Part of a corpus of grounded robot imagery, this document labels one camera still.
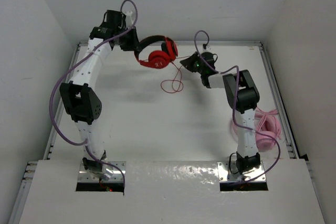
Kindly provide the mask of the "red black headphones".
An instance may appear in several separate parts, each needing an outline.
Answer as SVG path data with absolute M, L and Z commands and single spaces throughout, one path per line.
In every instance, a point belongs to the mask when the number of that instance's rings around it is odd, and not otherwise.
M 162 42 L 161 50 L 151 52 L 147 61 L 140 60 L 139 54 L 142 50 L 155 42 Z M 142 39 L 139 42 L 138 50 L 134 52 L 134 56 L 140 65 L 154 69 L 163 69 L 167 67 L 178 55 L 179 53 L 176 43 L 171 38 L 163 35 L 153 35 Z

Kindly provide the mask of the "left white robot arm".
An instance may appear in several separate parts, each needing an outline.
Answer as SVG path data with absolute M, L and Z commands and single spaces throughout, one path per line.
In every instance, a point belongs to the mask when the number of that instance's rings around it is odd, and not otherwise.
M 120 168 L 108 162 L 103 141 L 98 132 L 98 118 L 102 102 L 95 92 L 101 68 L 115 45 L 134 50 L 138 44 L 135 23 L 136 11 L 106 11 L 102 23 L 94 27 L 89 35 L 84 58 L 77 63 L 72 77 L 59 87 L 67 114 L 75 122 L 81 145 L 85 170 L 103 181 L 113 175 L 122 174 Z

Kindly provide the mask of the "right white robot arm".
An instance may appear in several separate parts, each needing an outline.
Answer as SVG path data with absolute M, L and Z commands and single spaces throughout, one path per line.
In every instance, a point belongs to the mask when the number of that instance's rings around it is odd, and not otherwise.
M 223 88 L 232 112 L 232 122 L 237 126 L 238 146 L 236 167 L 240 174 L 260 166 L 260 154 L 255 137 L 255 110 L 260 100 L 258 89 L 248 70 L 238 66 L 218 72 L 215 55 L 209 51 L 195 52 L 181 60 L 188 71 L 200 74 L 203 86 L 208 89 Z

